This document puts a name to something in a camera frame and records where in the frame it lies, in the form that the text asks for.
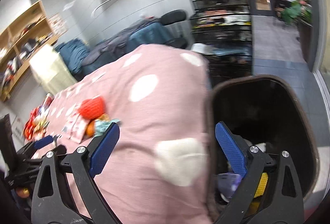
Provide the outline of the yellow foam fruit net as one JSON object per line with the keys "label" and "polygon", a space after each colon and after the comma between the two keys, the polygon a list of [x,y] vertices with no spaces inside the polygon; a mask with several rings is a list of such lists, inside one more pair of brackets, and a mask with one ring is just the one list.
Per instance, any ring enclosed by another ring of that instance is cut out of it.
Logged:
{"label": "yellow foam fruit net", "polygon": [[268,178],[269,178],[269,176],[267,173],[262,174],[258,187],[257,187],[257,190],[255,192],[255,195],[254,195],[253,200],[249,207],[251,214],[255,213],[258,209],[258,206],[260,204],[260,199],[263,196],[266,186],[267,186]]}

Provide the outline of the purple plastic snack bag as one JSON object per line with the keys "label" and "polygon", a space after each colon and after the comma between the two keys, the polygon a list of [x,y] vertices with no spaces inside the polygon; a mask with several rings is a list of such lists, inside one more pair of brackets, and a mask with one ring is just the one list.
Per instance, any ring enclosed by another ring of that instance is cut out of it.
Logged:
{"label": "purple plastic snack bag", "polygon": [[217,175],[217,189],[223,200],[229,201],[239,187],[242,177],[236,173],[221,173]]}

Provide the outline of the black trash bin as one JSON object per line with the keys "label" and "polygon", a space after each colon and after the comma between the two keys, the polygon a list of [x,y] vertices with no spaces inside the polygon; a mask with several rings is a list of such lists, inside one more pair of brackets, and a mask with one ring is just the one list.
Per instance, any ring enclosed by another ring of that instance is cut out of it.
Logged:
{"label": "black trash bin", "polygon": [[305,112],[294,91],[281,78],[257,75],[216,85],[207,104],[211,137],[211,171],[232,169],[215,137],[215,126],[224,122],[232,134],[252,146],[266,143],[266,153],[287,151],[294,162],[303,203],[317,175],[317,151]]}

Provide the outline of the red snack bags pile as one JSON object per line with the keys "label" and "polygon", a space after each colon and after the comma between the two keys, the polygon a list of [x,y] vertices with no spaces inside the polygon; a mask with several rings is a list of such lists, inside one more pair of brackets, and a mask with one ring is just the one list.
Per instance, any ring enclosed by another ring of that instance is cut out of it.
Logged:
{"label": "red snack bags pile", "polygon": [[51,93],[48,93],[44,102],[30,112],[30,118],[25,123],[23,132],[26,141],[38,141],[46,136],[46,131],[49,125],[47,117],[53,100],[54,96]]}

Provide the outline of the pink snack packet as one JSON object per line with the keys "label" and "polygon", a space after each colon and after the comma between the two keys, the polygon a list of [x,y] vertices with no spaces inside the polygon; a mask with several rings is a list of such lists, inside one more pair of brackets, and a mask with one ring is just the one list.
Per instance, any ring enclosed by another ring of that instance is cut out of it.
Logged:
{"label": "pink snack packet", "polygon": [[74,110],[67,118],[61,135],[66,139],[80,144],[86,133],[90,120],[82,117],[77,110]]}

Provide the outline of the orange peel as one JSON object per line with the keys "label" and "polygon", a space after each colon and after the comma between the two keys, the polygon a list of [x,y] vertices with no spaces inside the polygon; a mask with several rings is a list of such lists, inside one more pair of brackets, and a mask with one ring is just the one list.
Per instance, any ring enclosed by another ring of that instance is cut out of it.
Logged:
{"label": "orange peel", "polygon": [[92,137],[95,135],[95,133],[102,133],[103,129],[107,129],[107,127],[105,127],[105,125],[109,121],[110,121],[110,118],[106,113],[104,113],[100,117],[90,121],[90,123],[88,123],[87,128],[86,128],[86,132],[85,132],[86,136]]}

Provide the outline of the teal crumpled wrapper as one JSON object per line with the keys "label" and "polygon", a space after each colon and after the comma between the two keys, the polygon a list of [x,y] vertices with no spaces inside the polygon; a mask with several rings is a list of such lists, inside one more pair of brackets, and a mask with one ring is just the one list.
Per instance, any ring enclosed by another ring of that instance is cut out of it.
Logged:
{"label": "teal crumpled wrapper", "polygon": [[99,119],[95,120],[93,136],[94,137],[102,136],[112,123],[116,123],[116,124],[120,125],[121,121],[117,118],[115,118],[111,121],[99,120]]}

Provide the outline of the orange foam fruit net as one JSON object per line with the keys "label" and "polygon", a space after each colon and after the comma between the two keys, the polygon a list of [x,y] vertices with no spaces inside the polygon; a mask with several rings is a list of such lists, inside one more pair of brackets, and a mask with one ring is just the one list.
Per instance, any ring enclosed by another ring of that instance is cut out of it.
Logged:
{"label": "orange foam fruit net", "polygon": [[91,99],[85,99],[78,108],[78,113],[88,120],[100,117],[105,113],[104,99],[100,95]]}

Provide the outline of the cream cloth on chair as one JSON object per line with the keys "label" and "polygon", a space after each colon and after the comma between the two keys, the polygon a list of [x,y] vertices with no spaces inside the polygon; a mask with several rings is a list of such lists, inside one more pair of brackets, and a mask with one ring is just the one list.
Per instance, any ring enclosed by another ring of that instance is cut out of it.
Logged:
{"label": "cream cloth on chair", "polygon": [[38,49],[28,62],[35,80],[46,93],[56,95],[77,83],[60,54],[49,44]]}

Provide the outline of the pink polka dot bedspread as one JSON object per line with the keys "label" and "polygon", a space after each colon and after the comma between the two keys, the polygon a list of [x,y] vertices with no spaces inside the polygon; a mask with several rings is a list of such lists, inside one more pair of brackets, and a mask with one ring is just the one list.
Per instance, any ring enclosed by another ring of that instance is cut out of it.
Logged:
{"label": "pink polka dot bedspread", "polygon": [[206,205],[209,144],[207,64],[188,50],[141,45],[58,93],[46,133],[73,152],[86,146],[61,131],[85,99],[102,96],[120,137],[96,185],[122,223],[211,223]]}

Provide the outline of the blue clothes pile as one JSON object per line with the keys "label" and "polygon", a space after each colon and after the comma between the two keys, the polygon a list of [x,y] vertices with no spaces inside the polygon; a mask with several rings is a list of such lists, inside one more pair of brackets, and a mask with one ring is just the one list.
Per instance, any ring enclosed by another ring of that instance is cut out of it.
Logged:
{"label": "blue clothes pile", "polygon": [[72,75],[81,72],[82,61],[89,55],[89,47],[80,39],[63,42],[55,47]]}

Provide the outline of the wooden bookshelf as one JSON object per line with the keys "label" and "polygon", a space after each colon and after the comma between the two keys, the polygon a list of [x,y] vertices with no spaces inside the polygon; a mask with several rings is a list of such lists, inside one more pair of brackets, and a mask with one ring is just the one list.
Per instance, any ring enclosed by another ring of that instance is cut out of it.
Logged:
{"label": "wooden bookshelf", "polygon": [[1,101],[12,91],[30,68],[30,59],[44,45],[59,39],[51,26],[41,0],[18,16],[1,33]]}

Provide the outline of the grey blanket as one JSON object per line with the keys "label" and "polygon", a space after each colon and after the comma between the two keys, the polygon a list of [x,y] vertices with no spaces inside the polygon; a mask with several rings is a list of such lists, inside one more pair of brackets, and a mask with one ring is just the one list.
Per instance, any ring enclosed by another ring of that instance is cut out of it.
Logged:
{"label": "grey blanket", "polygon": [[96,45],[82,61],[82,66],[92,64],[102,53],[109,51],[114,53],[116,49],[125,48],[130,36],[138,30],[147,27],[153,23],[158,23],[158,17],[148,17],[134,22],[129,27],[121,30],[110,39],[102,41]]}

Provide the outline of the blue covered massage bed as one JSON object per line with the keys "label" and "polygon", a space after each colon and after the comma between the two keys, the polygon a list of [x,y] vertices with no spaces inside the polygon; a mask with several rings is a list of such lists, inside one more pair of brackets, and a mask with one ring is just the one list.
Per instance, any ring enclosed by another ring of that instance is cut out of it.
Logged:
{"label": "blue covered massage bed", "polygon": [[111,62],[118,60],[122,56],[134,51],[140,45],[165,45],[166,42],[169,41],[172,37],[172,33],[170,33],[170,31],[160,22],[153,23],[133,33],[130,36],[125,48],[116,49],[114,53],[110,53],[109,51],[104,52],[92,64],[89,64],[87,66],[81,65],[81,72],[79,73],[79,75],[81,77],[85,77],[86,75],[94,72],[96,69],[106,64],[110,64]]}

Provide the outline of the potted green plant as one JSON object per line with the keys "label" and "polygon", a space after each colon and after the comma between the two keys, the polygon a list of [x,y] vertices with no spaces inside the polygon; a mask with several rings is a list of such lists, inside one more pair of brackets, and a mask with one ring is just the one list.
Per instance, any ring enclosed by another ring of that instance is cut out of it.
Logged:
{"label": "potted green plant", "polygon": [[290,7],[286,7],[281,12],[281,19],[291,25],[296,21],[304,21],[308,24],[312,23],[312,5],[310,0],[294,0]]}

